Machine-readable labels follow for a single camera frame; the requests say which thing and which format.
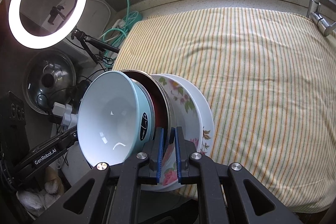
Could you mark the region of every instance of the black speaker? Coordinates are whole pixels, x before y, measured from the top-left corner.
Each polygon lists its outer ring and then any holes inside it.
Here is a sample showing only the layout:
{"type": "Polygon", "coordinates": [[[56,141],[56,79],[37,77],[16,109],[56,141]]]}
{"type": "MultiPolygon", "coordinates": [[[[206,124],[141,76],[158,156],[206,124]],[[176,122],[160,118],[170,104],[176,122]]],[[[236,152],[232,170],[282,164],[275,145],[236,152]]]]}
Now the black speaker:
{"type": "Polygon", "coordinates": [[[18,164],[29,152],[23,101],[11,91],[0,98],[0,145],[7,162],[18,164]]]}

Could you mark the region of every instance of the metal bowl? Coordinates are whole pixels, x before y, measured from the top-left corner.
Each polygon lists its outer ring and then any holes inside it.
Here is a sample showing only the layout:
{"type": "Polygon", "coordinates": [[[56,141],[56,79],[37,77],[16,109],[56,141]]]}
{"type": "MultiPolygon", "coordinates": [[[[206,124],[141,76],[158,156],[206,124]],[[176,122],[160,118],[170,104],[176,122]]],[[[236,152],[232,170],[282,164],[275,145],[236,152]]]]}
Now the metal bowl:
{"type": "Polygon", "coordinates": [[[164,147],[164,154],[165,154],[168,144],[172,143],[172,141],[174,140],[174,136],[170,135],[171,128],[172,127],[175,128],[177,126],[174,110],[172,108],[171,102],[166,92],[153,77],[151,77],[144,71],[135,69],[126,69],[121,70],[121,72],[126,74],[131,79],[136,80],[140,84],[142,84],[144,88],[148,91],[151,99],[154,101],[156,121],[158,119],[161,120],[160,121],[161,124],[157,124],[156,122],[156,126],[164,128],[165,139],[169,140],[166,142],[166,145],[164,147]]]}
{"type": "Polygon", "coordinates": [[[57,50],[46,50],[28,64],[22,91],[26,102],[35,111],[46,114],[54,102],[67,104],[70,87],[76,85],[76,71],[70,58],[57,50]]]}

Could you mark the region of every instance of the stack of dishes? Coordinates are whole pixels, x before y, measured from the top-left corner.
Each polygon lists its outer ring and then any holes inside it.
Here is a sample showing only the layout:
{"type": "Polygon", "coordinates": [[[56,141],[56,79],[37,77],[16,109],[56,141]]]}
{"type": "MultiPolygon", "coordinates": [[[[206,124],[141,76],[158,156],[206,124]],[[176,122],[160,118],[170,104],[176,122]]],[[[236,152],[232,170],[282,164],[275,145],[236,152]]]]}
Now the stack of dishes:
{"type": "MultiPolygon", "coordinates": [[[[90,165],[123,162],[155,138],[155,127],[181,126],[184,138],[198,152],[209,154],[214,132],[209,105],[188,80],[176,75],[148,75],[139,70],[109,71],[97,77],[86,91],[78,113],[78,141],[90,165]]],[[[143,190],[170,191],[177,181],[174,142],[168,145],[158,185],[143,190]]]]}
{"type": "MultiPolygon", "coordinates": [[[[208,102],[199,89],[188,80],[170,74],[151,75],[163,87],[176,114],[186,140],[198,152],[209,155],[213,145],[214,123],[208,102]]],[[[142,190],[166,192],[182,187],[177,181],[175,144],[169,145],[163,158],[158,185],[142,185],[142,190]]]]}

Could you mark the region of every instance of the pot lid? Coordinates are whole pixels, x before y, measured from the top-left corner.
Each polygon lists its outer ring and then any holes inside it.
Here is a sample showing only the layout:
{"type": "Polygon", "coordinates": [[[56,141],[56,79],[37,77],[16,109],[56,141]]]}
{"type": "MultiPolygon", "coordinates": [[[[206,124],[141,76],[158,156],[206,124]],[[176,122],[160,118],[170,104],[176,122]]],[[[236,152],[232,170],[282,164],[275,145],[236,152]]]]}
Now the pot lid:
{"type": "Polygon", "coordinates": [[[54,102],[67,104],[76,72],[70,58],[58,50],[46,50],[32,58],[25,72],[22,89],[27,103],[46,114],[54,102]]]}

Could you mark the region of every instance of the ring light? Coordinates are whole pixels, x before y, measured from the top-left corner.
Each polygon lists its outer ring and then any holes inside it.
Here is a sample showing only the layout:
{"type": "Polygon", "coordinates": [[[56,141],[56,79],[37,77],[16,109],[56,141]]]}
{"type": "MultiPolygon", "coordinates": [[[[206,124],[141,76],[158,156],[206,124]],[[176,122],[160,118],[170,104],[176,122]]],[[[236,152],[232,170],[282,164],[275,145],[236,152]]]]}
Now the ring light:
{"type": "Polygon", "coordinates": [[[9,5],[8,21],[13,36],[26,47],[46,48],[60,42],[74,29],[83,13],[86,0],[77,0],[72,15],[68,18],[63,27],[44,37],[34,36],[23,27],[20,19],[20,3],[21,0],[11,0],[9,5]]]}

